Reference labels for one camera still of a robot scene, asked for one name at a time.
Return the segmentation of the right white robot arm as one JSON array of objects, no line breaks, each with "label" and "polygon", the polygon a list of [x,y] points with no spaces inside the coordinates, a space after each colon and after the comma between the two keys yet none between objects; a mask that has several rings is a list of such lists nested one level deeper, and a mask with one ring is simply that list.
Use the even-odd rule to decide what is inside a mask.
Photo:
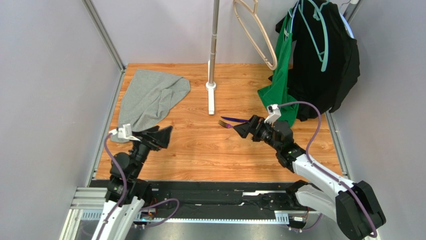
[{"label": "right white robot arm", "polygon": [[295,204],[334,220],[348,239],[376,237],[378,228],[387,222],[372,186],[342,177],[317,162],[308,150],[296,144],[286,121],[269,123],[253,115],[233,129],[243,139],[250,137],[253,142],[272,147],[281,166],[304,177],[307,181],[300,180],[289,188]]}]

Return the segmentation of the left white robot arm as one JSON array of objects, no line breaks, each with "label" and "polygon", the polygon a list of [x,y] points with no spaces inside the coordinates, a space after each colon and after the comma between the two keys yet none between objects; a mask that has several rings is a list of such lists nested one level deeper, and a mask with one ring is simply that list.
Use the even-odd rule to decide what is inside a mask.
[{"label": "left white robot arm", "polygon": [[112,136],[132,142],[132,149],[112,154],[110,178],[106,187],[102,215],[92,236],[94,240],[123,240],[126,238],[136,215],[153,199],[152,184],[139,178],[139,174],[152,151],[169,146],[172,126],[158,125],[143,131],[133,131],[130,124],[124,124],[108,132],[104,142]]}]

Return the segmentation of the grey cloth napkin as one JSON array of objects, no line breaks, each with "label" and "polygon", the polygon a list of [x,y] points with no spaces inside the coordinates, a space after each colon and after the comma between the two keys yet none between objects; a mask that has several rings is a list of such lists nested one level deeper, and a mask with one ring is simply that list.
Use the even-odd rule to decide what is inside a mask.
[{"label": "grey cloth napkin", "polygon": [[183,76],[138,69],[121,99],[117,126],[130,124],[133,132],[154,127],[190,91],[190,81]]}]

